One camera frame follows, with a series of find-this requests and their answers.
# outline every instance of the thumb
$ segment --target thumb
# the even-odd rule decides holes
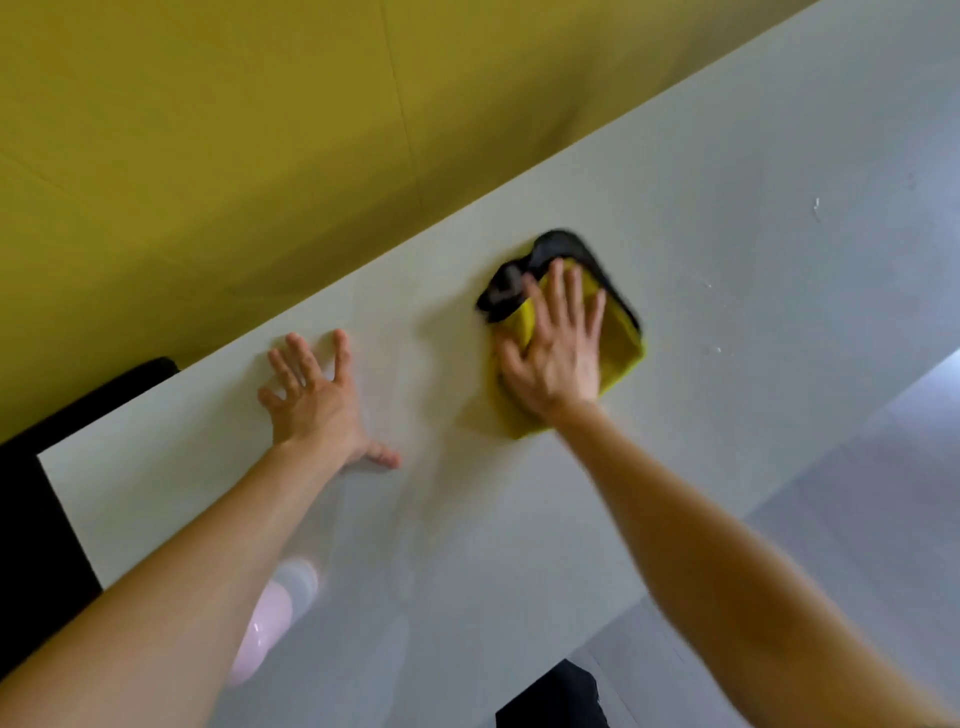
[[[523,357],[516,339],[503,328],[493,332],[493,346],[496,356],[500,360],[500,369],[508,375],[519,375],[523,371]]]
[[[363,456],[377,465],[389,468],[390,470],[399,468],[402,459],[399,452],[388,448],[379,440],[370,440],[367,443],[367,451],[364,452]]]

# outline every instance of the yellow microfiber cloth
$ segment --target yellow microfiber cloth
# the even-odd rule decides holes
[[[491,327],[505,327],[525,351],[534,334],[533,304],[523,293],[522,277],[531,274],[543,288],[550,262],[563,258],[564,265],[574,263],[583,269],[584,296],[592,297],[600,288],[607,291],[607,308],[600,333],[600,392],[606,392],[629,372],[644,355],[643,329],[627,301],[613,287],[587,244],[574,232],[545,232],[534,241],[528,255],[501,265],[476,307]],[[543,422],[525,410],[510,394],[500,374],[496,354],[490,366],[490,391],[494,406],[511,436],[521,438],[545,429]]]

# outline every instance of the white tabletop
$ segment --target white tabletop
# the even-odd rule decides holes
[[[580,232],[648,333],[606,405],[746,514],[960,346],[958,29],[955,2],[824,0],[46,451],[98,576],[267,447],[254,391],[281,334],[348,328],[407,465],[321,496],[290,550],[322,601],[214,724],[489,717],[643,587],[556,437],[499,433],[485,278]]]

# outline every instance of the finger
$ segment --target finger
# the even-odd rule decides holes
[[[390,468],[391,470],[396,470],[399,468],[402,461],[399,452],[388,448],[379,440],[370,440],[370,444],[367,445],[367,452],[364,453],[364,457],[366,457],[368,460],[372,460],[377,465],[382,465],[384,468]]]
[[[297,379],[297,375],[290,369],[290,365],[280,352],[280,349],[270,349],[267,353],[267,358],[270,359],[270,366],[274,368],[276,378],[280,380],[280,384],[283,385],[287,396],[290,397],[298,394],[300,392],[300,380]]]
[[[546,304],[546,298],[543,297],[543,291],[537,285],[537,279],[529,273],[523,275],[523,292],[534,305],[534,336],[543,340],[548,339],[553,332],[550,308]]]
[[[603,327],[603,312],[607,306],[607,291],[601,288],[593,297],[587,320],[587,339],[594,344],[600,343],[600,329]]]
[[[350,337],[342,328],[333,332],[334,372],[333,380],[338,383],[353,379],[353,352],[350,350]]]
[[[570,323],[577,331],[584,331],[584,280],[579,265],[566,272],[566,307]]]
[[[290,347],[290,351],[297,359],[297,364],[300,365],[300,371],[303,372],[303,380],[307,386],[316,386],[326,381],[324,371],[317,363],[317,357],[310,351],[310,345],[306,343],[306,339],[298,333],[288,333],[287,346]]]
[[[550,263],[550,280],[548,281],[549,294],[546,302],[550,307],[550,318],[556,327],[567,327],[570,317],[566,312],[566,287],[564,286],[564,260],[554,258]]]
[[[270,391],[269,387],[260,387],[256,390],[256,398],[260,404],[271,412],[283,404],[283,400]]]
[[[500,360],[501,370],[512,374],[523,371],[523,355],[520,353],[520,346],[508,331],[498,328],[493,333],[493,347]]]

